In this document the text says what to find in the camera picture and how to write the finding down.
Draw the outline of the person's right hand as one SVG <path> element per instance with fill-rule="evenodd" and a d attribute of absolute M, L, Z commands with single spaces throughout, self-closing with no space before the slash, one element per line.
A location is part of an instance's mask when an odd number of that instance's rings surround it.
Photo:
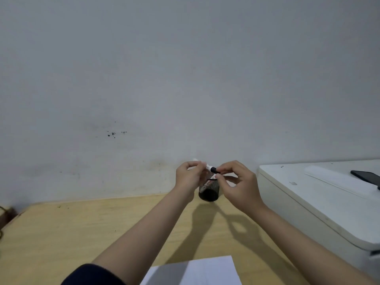
<path fill-rule="evenodd" d="M 226 162 L 216 170 L 218 174 L 239 177 L 237 185 L 229 182 L 229 191 L 224 196 L 233 206 L 256 220 L 259 213 L 266 208 L 259 193 L 256 174 L 236 160 Z"/>

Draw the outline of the black smartphone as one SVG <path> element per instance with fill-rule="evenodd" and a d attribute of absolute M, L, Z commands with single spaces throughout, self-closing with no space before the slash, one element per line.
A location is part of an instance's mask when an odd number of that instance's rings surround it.
<path fill-rule="evenodd" d="M 360 180 L 373 184 L 377 186 L 378 190 L 380 191 L 380 176 L 376 175 L 373 172 L 367 172 L 367 171 L 350 171 L 350 174 L 353 176 L 359 178 Z"/>

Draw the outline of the white printer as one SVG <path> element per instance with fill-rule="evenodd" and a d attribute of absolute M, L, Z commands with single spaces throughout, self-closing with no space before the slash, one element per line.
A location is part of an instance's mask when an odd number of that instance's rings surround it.
<path fill-rule="evenodd" d="M 261 165 L 259 191 L 270 209 L 380 282 L 380 190 L 352 170 L 380 176 L 380 159 Z"/>

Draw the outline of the person's left forearm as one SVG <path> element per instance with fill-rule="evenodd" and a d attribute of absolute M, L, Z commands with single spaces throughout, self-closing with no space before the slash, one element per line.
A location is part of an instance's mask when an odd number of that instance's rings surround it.
<path fill-rule="evenodd" d="M 176 185 L 140 221 L 114 241 L 92 264 L 120 278 L 126 285 L 139 285 L 150 269 L 195 188 Z"/>

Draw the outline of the white paper sheet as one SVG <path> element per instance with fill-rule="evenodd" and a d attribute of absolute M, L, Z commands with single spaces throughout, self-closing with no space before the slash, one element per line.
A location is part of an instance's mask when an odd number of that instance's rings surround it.
<path fill-rule="evenodd" d="M 242 285 L 232 256 L 151 267 L 140 285 Z"/>

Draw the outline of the dark blue sleeve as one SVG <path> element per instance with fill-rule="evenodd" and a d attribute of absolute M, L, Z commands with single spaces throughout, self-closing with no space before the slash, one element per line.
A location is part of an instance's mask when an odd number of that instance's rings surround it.
<path fill-rule="evenodd" d="M 107 269 L 88 263 L 76 268 L 61 285 L 126 285 L 126 283 Z"/>

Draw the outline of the black mesh pen holder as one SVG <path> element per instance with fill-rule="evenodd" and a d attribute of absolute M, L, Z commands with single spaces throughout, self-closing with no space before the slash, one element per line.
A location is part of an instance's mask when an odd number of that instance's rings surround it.
<path fill-rule="evenodd" d="M 199 198 L 203 201 L 215 202 L 219 198 L 219 193 L 219 183 L 214 173 L 210 171 L 202 172 L 198 186 Z"/>

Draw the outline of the person's right forearm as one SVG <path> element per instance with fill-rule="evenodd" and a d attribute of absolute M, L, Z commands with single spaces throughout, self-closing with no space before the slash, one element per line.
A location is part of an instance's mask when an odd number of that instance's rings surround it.
<path fill-rule="evenodd" d="M 249 207 L 247 215 L 267 233 L 311 285 L 378 285 L 264 204 Z"/>

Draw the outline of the person's left hand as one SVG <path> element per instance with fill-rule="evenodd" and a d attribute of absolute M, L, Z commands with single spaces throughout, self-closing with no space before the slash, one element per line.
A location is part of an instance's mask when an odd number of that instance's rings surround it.
<path fill-rule="evenodd" d="M 182 163 L 176 170 L 175 186 L 173 191 L 180 194 L 188 203 L 194 198 L 194 192 L 199 186 L 202 172 L 205 169 L 197 169 L 196 167 L 185 169 L 185 163 Z"/>

